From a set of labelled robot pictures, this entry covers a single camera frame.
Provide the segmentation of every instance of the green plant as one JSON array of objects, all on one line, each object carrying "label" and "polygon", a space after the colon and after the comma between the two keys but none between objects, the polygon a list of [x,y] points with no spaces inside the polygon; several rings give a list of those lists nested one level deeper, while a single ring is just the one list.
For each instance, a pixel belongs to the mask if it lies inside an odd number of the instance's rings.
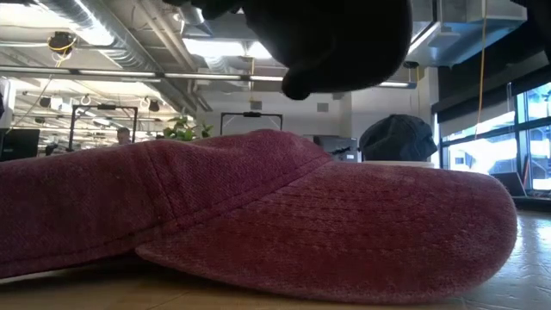
[{"label": "green plant", "polygon": [[[210,132],[213,130],[212,125],[207,125],[204,122],[199,128],[198,126],[191,127],[188,124],[187,116],[175,117],[169,121],[174,121],[175,123],[173,127],[167,127],[164,129],[163,133],[166,139],[192,141],[199,138],[208,138],[211,136]],[[201,131],[201,136],[198,136],[196,131]]]}]

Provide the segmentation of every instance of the cap brim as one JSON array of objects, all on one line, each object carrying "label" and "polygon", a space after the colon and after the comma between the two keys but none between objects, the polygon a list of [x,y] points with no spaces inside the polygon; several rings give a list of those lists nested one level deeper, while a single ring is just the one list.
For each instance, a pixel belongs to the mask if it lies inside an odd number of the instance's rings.
[{"label": "cap brim", "polygon": [[136,251],[193,275],[278,294],[410,303],[487,280],[516,235],[513,202],[492,177],[330,162]]}]

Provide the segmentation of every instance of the red baseball cap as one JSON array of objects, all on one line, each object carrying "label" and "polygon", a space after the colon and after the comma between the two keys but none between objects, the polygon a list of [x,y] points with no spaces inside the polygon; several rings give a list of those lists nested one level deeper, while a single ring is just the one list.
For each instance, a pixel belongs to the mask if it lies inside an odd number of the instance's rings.
[{"label": "red baseball cap", "polygon": [[276,131],[13,161],[0,180],[0,277],[135,251],[278,294],[425,302],[491,277],[517,235],[492,177],[333,162]]}]

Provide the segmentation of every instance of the desk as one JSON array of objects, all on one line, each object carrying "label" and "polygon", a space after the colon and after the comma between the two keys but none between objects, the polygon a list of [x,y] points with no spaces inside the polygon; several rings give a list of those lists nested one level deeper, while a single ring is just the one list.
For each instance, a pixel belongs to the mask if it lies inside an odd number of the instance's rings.
[{"label": "desk", "polygon": [[461,297],[434,305],[381,307],[304,301],[188,276],[138,259],[0,280],[0,309],[14,310],[548,310],[551,215],[521,212],[506,266]]}]

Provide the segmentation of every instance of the person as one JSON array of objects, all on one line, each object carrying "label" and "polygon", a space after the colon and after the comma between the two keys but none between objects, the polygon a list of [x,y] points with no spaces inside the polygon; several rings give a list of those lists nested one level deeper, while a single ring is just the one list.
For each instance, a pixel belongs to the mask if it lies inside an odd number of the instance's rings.
[{"label": "person", "polygon": [[113,144],[113,146],[124,146],[127,144],[131,144],[132,141],[130,140],[130,129],[126,127],[121,127],[117,129],[117,140],[119,142]]}]

